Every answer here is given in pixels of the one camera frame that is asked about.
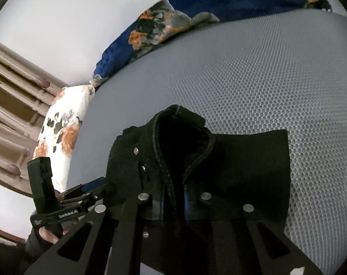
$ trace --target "white floral pillow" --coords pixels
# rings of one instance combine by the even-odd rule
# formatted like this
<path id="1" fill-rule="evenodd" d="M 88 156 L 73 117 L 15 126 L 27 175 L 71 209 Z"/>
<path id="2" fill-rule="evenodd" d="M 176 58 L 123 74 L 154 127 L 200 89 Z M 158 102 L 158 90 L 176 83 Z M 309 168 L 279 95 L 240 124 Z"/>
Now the white floral pillow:
<path id="1" fill-rule="evenodd" d="M 50 157 L 52 183 L 61 193 L 66 190 L 79 129 L 94 95 L 92 85 L 63 88 L 55 97 L 42 126 L 33 158 Z"/>

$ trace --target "blue floral fabric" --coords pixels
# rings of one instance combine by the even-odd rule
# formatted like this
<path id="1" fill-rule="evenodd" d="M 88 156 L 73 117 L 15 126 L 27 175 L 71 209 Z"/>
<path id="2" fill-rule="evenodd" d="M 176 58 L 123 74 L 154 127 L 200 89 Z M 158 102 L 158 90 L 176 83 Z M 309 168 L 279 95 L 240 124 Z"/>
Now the blue floral fabric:
<path id="1" fill-rule="evenodd" d="M 165 40 L 192 28 L 300 8 L 332 11 L 327 0 L 161 0 L 142 13 L 102 54 L 96 86 Z"/>

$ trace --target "silver rivet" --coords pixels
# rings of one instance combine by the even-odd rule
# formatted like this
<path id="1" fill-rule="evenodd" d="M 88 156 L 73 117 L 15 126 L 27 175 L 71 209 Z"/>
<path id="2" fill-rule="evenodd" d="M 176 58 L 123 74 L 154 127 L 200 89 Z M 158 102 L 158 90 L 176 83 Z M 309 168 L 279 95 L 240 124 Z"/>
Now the silver rivet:
<path id="1" fill-rule="evenodd" d="M 209 192 L 203 192 L 201 195 L 200 195 L 200 198 L 204 201 L 208 201 L 212 198 L 212 195 L 209 193 Z"/>
<path id="2" fill-rule="evenodd" d="M 149 194 L 143 192 L 138 195 L 138 199 L 141 201 L 146 201 L 147 199 L 149 199 Z"/>
<path id="3" fill-rule="evenodd" d="M 103 212 L 105 212 L 105 210 L 106 210 L 106 207 L 104 205 L 95 206 L 96 213 L 103 213 Z"/>
<path id="4" fill-rule="evenodd" d="M 250 205 L 250 204 L 246 204 L 246 205 L 243 206 L 243 209 L 244 209 L 245 212 L 251 213 L 254 210 L 254 206 Z"/>

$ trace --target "textured gray surface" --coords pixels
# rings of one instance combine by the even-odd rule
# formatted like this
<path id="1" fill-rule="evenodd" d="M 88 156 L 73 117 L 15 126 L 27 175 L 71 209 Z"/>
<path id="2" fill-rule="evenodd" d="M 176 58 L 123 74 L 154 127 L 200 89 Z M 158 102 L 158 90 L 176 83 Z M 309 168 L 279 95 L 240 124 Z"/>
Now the textured gray surface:
<path id="1" fill-rule="evenodd" d="M 128 65 L 87 111 L 68 187 L 104 175 L 116 136 L 175 103 L 214 133 L 289 131 L 285 234 L 333 274 L 347 256 L 347 18 L 300 10 L 210 26 Z"/>

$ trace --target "jacket sleeve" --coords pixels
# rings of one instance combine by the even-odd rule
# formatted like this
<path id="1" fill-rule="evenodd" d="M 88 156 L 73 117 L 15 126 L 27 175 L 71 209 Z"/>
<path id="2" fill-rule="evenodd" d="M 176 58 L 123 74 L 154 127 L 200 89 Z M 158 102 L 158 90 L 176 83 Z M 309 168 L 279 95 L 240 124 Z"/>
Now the jacket sleeve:
<path id="1" fill-rule="evenodd" d="M 26 243 L 17 243 L 15 246 L 0 243 L 0 275 L 23 275 L 51 246 L 34 229 Z"/>

